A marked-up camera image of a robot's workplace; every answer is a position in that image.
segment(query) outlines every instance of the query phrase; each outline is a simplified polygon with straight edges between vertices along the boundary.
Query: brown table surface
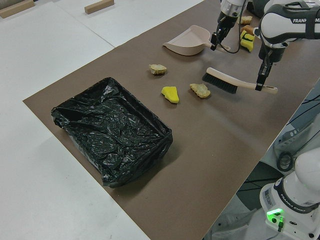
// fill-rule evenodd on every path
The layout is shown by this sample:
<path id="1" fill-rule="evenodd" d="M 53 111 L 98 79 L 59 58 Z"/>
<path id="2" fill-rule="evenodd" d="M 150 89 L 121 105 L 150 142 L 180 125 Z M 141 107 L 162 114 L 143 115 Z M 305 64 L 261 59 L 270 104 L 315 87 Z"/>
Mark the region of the brown table surface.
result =
<path id="1" fill-rule="evenodd" d="M 218 1 L 201 2 L 24 101 L 100 183 L 98 171 L 54 125 L 53 107 L 99 80 L 113 77 L 172 129 L 172 146 L 160 164 L 135 182 L 105 188 L 152 240 L 200 240 L 320 76 L 320 69 L 314 68 L 319 61 L 319 42 L 298 40 L 287 48 L 266 81 L 279 88 L 276 95 L 245 88 L 229 94 L 208 85 L 211 96 L 200 99 L 189 84 L 202 83 L 208 67 L 255 83 L 261 64 L 257 38 L 251 53 L 241 49 L 238 54 L 228 54 L 206 48 L 195 56 L 181 56 L 162 46 L 191 25 L 212 33 L 219 13 Z M 236 42 L 234 28 L 224 44 L 235 48 Z M 165 65 L 168 71 L 153 76 L 149 64 Z M 171 104 L 161 95 L 164 86 L 177 87 L 179 104 Z"/>

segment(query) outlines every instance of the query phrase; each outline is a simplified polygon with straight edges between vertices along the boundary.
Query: brush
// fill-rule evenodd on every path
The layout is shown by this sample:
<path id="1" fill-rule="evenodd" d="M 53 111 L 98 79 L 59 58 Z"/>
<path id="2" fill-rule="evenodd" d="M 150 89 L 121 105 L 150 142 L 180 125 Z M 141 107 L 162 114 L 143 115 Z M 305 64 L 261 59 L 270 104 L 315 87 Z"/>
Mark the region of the brush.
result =
<path id="1" fill-rule="evenodd" d="M 238 87 L 252 89 L 252 90 L 256 89 L 256 84 L 246 82 L 246 81 L 241 81 L 223 72 L 220 72 L 212 67 L 208 67 L 205 75 L 202 77 L 202 80 L 204 82 L 215 85 L 218 88 L 231 94 L 235 94 L 237 92 Z M 264 85 L 261 91 L 270 93 L 270 94 L 276 94 L 278 92 L 278 88 L 274 86 Z"/>

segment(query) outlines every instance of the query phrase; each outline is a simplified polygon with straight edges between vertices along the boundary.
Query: black trash bag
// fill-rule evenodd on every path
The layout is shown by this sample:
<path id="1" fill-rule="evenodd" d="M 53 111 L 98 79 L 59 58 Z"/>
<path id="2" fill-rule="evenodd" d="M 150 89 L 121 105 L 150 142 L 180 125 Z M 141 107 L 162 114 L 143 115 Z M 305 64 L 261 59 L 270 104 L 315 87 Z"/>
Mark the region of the black trash bag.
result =
<path id="1" fill-rule="evenodd" d="M 111 188 L 152 168 L 173 141 L 172 130 L 112 77 L 54 107 L 51 116 Z"/>

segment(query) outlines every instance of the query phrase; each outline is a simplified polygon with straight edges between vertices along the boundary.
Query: green light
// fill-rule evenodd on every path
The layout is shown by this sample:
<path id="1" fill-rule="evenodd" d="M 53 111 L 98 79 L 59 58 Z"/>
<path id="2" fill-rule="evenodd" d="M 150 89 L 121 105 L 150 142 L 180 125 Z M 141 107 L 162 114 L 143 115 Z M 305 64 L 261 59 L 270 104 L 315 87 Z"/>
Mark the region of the green light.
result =
<path id="1" fill-rule="evenodd" d="M 266 212 L 266 214 L 267 215 L 273 215 L 273 214 L 280 214 L 280 213 L 282 213 L 284 210 L 283 209 L 281 209 L 281 208 L 277 208 L 277 209 L 275 209 L 275 210 L 272 210 L 272 211 L 267 211 Z"/>
<path id="2" fill-rule="evenodd" d="M 272 219 L 275 218 L 276 216 L 281 215 L 281 213 L 282 213 L 283 211 L 284 211 L 284 210 L 281 209 L 281 208 L 277 208 L 277 209 L 275 209 L 275 210 L 267 211 L 267 212 L 266 212 L 266 217 L 268 218 L 268 220 L 269 220 L 271 223 L 273 223 L 273 222 L 272 222 Z"/>

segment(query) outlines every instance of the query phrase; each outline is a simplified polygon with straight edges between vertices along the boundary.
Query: wooden brush handle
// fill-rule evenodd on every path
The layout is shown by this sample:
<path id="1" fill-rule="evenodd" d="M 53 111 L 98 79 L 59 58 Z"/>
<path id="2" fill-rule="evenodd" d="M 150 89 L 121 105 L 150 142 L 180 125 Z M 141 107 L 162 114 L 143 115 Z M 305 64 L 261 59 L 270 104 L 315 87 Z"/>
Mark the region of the wooden brush handle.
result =
<path id="1" fill-rule="evenodd" d="M 210 74 L 211 76 L 214 76 L 224 82 L 227 82 L 229 84 L 238 86 L 238 87 L 242 87 L 242 88 L 246 88 L 246 89 L 252 89 L 255 90 L 256 89 L 256 84 L 254 83 L 250 83 L 250 82 L 246 82 L 246 81 L 241 81 L 239 79 L 236 79 L 232 76 L 229 76 L 223 72 L 220 72 L 212 67 L 208 67 L 208 69 L 206 70 L 207 74 Z M 278 88 L 274 87 L 274 86 L 266 86 L 264 85 L 262 87 L 263 92 L 266 93 L 270 93 L 270 94 L 276 94 L 278 92 Z"/>

